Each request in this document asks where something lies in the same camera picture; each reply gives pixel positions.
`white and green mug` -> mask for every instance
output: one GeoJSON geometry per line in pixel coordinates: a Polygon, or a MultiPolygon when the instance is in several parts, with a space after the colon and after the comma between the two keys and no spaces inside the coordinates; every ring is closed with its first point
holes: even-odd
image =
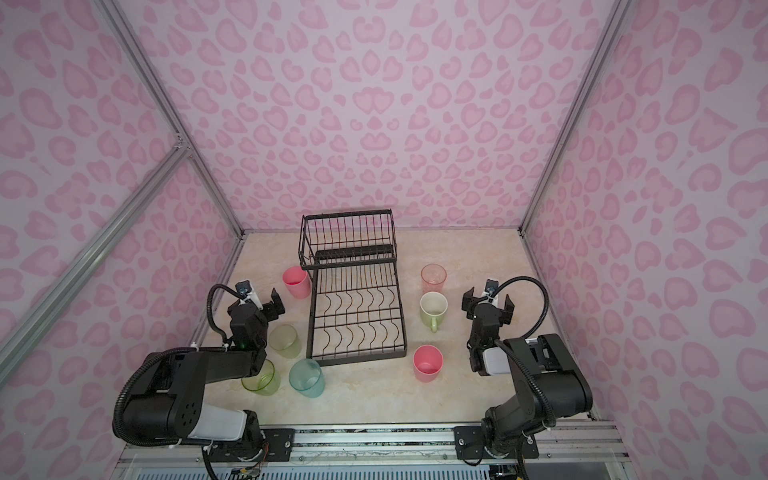
{"type": "Polygon", "coordinates": [[[448,299],[440,292],[427,292],[422,295],[422,322],[433,332],[442,323],[445,312],[448,311],[448,299]]]}

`pink patterned wall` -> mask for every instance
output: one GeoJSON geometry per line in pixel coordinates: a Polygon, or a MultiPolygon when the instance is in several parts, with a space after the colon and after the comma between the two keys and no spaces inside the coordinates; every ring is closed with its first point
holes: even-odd
{"type": "Polygon", "coordinates": [[[88,0],[0,5],[0,345],[174,140],[88,0]]]}
{"type": "Polygon", "coordinates": [[[642,478],[768,477],[768,3],[645,0],[535,221],[642,478]]]}
{"type": "Polygon", "coordinates": [[[240,221],[515,226],[611,0],[122,2],[240,221]]]}
{"type": "Polygon", "coordinates": [[[111,471],[118,392],[149,352],[188,343],[232,245],[183,164],[0,392],[0,478],[111,471]]]}

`pink cup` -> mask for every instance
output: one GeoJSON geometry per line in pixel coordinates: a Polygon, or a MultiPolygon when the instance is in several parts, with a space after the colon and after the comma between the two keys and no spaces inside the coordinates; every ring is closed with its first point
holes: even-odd
{"type": "Polygon", "coordinates": [[[413,354],[413,373],[419,381],[427,383],[437,378],[442,369],[442,353],[436,346],[422,345],[413,354]]]}
{"type": "Polygon", "coordinates": [[[283,273],[283,283],[297,299],[307,298],[312,292],[310,276],[300,266],[292,266],[283,273]]]}

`dish rack upper basket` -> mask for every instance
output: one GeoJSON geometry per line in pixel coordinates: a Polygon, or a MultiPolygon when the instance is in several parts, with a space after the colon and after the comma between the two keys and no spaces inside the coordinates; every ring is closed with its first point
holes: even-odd
{"type": "Polygon", "coordinates": [[[309,215],[301,220],[299,263],[304,270],[396,261],[390,209],[309,215]]]}

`black wire dish rack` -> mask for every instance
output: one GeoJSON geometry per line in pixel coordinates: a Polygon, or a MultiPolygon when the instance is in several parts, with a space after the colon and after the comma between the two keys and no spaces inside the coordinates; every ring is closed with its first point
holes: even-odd
{"type": "Polygon", "coordinates": [[[328,366],[406,356],[392,210],[305,216],[299,262],[312,279],[306,358],[328,366]]]}

